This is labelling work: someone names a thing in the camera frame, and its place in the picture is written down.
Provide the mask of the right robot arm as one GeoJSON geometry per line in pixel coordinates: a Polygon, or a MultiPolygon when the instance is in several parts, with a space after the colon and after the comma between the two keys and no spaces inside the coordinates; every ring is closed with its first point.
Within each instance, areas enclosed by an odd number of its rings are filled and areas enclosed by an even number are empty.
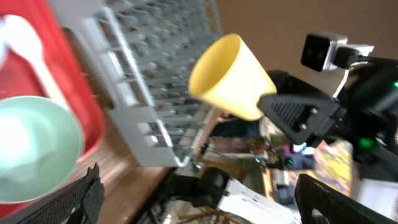
{"type": "Polygon", "coordinates": [[[266,73],[253,60],[227,62],[215,104],[243,119],[269,118],[291,141],[317,146],[326,138],[348,141],[362,172],[397,180],[397,61],[355,56],[341,63],[366,64],[336,98],[288,73],[266,73]]]}

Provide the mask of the mint green bowl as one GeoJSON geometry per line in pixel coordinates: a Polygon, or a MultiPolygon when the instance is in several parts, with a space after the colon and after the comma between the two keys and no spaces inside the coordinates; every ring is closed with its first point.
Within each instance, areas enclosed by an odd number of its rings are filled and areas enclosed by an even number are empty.
{"type": "Polygon", "coordinates": [[[70,109],[39,96],[1,100],[1,203],[28,202],[56,190],[84,146],[70,109]]]}

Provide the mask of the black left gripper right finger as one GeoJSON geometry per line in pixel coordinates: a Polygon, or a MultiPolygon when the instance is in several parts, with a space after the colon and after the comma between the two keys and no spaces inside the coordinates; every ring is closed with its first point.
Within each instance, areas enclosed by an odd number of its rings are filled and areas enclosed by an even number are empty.
{"type": "Polygon", "coordinates": [[[307,174],[299,175],[294,196],[304,224],[317,222],[313,210],[318,210],[333,224],[395,223],[307,174]]]}

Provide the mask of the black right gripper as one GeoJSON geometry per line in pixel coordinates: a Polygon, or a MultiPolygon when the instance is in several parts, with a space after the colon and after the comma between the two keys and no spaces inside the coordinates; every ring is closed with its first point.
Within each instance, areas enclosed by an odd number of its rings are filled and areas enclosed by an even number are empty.
{"type": "Polygon", "coordinates": [[[277,93],[260,97],[257,107],[294,144],[318,145],[335,126],[341,106],[347,110],[340,136],[356,154],[382,147],[397,154],[397,66],[365,67],[337,101],[282,70],[267,71],[277,93]]]}

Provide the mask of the white plastic spoon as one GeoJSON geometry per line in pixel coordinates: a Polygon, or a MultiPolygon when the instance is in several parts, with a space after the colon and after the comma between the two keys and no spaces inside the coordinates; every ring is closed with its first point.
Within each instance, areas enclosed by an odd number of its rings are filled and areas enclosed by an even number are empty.
{"type": "Polygon", "coordinates": [[[21,16],[8,14],[3,19],[6,43],[11,50],[29,62],[46,95],[60,106],[70,110],[67,100],[45,63],[44,48],[35,29],[21,16]]]}

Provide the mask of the yellow plastic cup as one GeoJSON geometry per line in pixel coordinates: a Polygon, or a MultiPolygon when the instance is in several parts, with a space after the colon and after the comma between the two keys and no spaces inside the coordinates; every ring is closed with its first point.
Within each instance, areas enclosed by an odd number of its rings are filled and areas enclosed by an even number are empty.
{"type": "Polygon", "coordinates": [[[214,42],[197,60],[188,82],[194,98],[248,121],[263,113],[257,102],[262,95],[277,93],[263,69],[238,34],[214,42]]]}

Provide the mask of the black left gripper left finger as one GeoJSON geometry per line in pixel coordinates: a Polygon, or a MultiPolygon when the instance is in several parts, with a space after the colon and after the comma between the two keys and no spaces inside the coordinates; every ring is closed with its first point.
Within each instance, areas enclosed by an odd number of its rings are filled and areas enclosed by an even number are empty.
{"type": "Polygon", "coordinates": [[[100,167],[84,177],[1,219],[1,224],[95,224],[105,200],[100,167]]]}

